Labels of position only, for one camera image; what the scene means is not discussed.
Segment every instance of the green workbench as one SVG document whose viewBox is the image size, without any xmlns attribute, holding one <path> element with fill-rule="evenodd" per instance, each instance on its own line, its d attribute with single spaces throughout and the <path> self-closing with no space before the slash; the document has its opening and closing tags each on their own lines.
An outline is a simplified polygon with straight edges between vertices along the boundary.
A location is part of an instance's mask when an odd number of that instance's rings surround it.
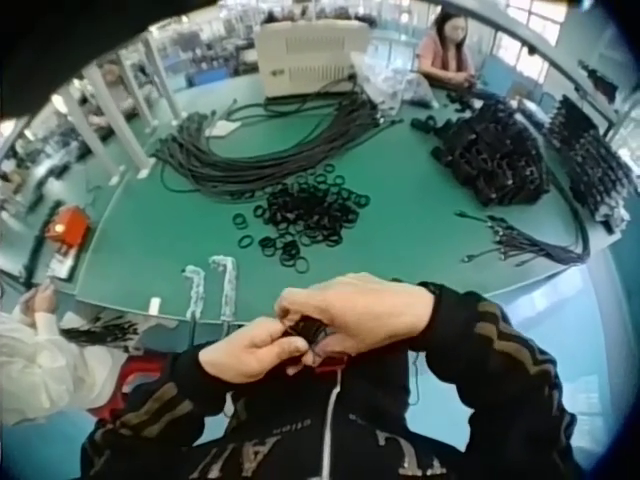
<svg viewBox="0 0 640 480">
<path fill-rule="evenodd" d="M 233 98 L 239 104 L 261 101 L 263 92 L 259 79 L 250 76 L 181 92 L 178 98 L 186 111 L 208 112 L 226 109 Z M 439 121 L 455 115 L 450 108 L 432 113 Z M 349 272 L 367 271 L 407 281 L 428 279 L 485 294 L 558 272 L 562 267 L 546 260 L 522 267 L 514 266 L 517 260 L 503 262 L 497 255 L 461 262 L 465 255 L 491 248 L 492 238 L 487 228 L 453 212 L 489 211 L 430 157 L 435 139 L 409 128 L 409 119 L 425 114 L 425 110 L 403 107 L 404 124 L 334 160 L 336 174 L 346 177 L 349 188 L 369 195 L 371 205 L 356 227 L 345 231 L 343 244 L 303 249 L 310 263 L 306 274 L 262 255 L 257 240 L 273 230 L 253 218 L 254 203 L 225 204 L 200 194 L 171 193 L 160 183 L 158 166 L 143 180 L 130 175 L 113 196 L 80 266 L 75 288 L 78 300 L 146 313 L 150 299 L 160 297 L 161 316 L 184 318 L 190 284 L 181 271 L 195 265 L 207 272 L 203 318 L 215 321 L 220 312 L 222 274 L 209 268 L 212 255 L 237 260 L 238 321 L 270 314 L 285 287 L 305 287 Z M 264 153 L 295 143 L 316 122 L 311 114 L 262 122 L 241 127 L 228 138 L 212 141 L 212 146 L 229 156 Z M 173 172 L 168 172 L 167 180 L 173 187 L 188 187 Z M 238 212 L 248 218 L 247 230 L 233 226 L 232 216 Z M 535 206 L 490 212 L 546 241 L 571 244 L 575 240 L 571 214 L 556 192 Z M 615 239 L 594 222 L 587 223 L 592 251 Z M 244 234 L 255 238 L 246 250 L 237 246 Z"/>
</svg>

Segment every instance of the black jacket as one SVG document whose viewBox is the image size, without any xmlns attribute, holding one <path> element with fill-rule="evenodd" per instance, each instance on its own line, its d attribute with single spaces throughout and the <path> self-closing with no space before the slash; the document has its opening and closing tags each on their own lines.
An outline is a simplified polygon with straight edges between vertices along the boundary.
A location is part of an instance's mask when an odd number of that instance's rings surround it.
<svg viewBox="0 0 640 480">
<path fill-rule="evenodd" d="M 205 373 L 195 348 L 174 356 L 157 381 L 136 387 L 111 422 L 97 422 L 82 447 L 83 477 L 308 480 L 323 478 L 323 460 L 332 480 L 581 476 L 569 444 L 576 419 L 562 404 L 555 360 L 496 304 L 424 286 L 437 290 L 425 331 L 408 345 L 355 357 L 343 372 L 331 445 L 325 420 L 337 374 L 289 378 L 275 369 L 232 386 Z M 407 428 L 407 347 L 426 352 L 431 371 L 456 385 L 473 410 L 464 452 Z M 227 432 L 194 446 L 205 417 L 222 413 L 232 389 Z"/>
</svg>

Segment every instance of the clear plastic bag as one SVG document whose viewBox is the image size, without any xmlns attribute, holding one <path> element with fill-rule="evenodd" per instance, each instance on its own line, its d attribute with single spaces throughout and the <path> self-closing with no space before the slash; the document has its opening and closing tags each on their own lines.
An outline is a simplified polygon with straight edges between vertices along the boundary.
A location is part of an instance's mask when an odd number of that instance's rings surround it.
<svg viewBox="0 0 640 480">
<path fill-rule="evenodd" d="M 419 73 L 390 68 L 360 52 L 351 53 L 351 62 L 358 83 L 383 114 L 395 115 L 403 101 L 438 108 L 429 82 Z"/>
</svg>

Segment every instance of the black hair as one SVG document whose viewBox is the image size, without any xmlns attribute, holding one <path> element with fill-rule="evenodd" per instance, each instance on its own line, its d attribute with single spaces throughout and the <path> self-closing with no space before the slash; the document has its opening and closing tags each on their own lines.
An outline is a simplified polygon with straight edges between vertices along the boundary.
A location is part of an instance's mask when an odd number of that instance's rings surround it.
<svg viewBox="0 0 640 480">
<path fill-rule="evenodd" d="M 449 23 L 450 20 L 453 20 L 454 18 L 463 18 L 464 21 L 467 23 L 467 32 L 468 32 L 469 29 L 468 29 L 467 17 L 457 13 L 452 13 L 450 11 L 445 10 L 444 8 L 440 10 L 440 13 L 438 13 L 438 16 L 433 21 L 433 26 L 435 28 L 436 35 L 438 35 L 438 40 L 440 40 L 440 45 L 442 45 L 442 49 L 443 49 L 442 67 L 444 70 L 449 70 L 449 56 L 447 55 L 447 52 L 444 50 L 444 47 L 447 41 L 444 35 L 444 27 L 447 23 Z M 463 72 L 467 68 L 467 65 L 465 64 L 466 59 L 464 56 L 464 44 L 467 41 L 467 32 L 464 33 L 464 37 L 462 37 L 462 40 L 460 40 L 456 44 L 456 71 L 458 72 Z"/>
</svg>

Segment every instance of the factory floor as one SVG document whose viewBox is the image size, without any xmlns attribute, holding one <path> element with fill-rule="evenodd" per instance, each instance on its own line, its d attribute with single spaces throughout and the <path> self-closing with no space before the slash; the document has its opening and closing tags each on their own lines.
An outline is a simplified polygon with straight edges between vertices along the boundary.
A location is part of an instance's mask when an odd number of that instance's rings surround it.
<svg viewBox="0 0 640 480">
<path fill-rule="evenodd" d="M 587 266 L 494 298 L 517 328 L 557 358 L 565 405 L 578 415 L 573 445 L 586 465 L 615 435 L 633 398 L 638 371 L 621 289 L 608 255 L 600 253 Z M 147 342 L 157 344 L 156 334 L 149 332 Z M 464 448 L 470 411 L 451 385 L 434 378 L 422 360 L 418 365 L 409 425 Z M 21 480 L 39 479 L 43 471 L 51 480 L 77 476 L 80 445 L 93 421 L 85 412 L 70 411 L 39 424 L 5 428 L 4 466 Z M 225 422 L 224 417 L 210 419 L 205 438 L 220 435 Z"/>
</svg>

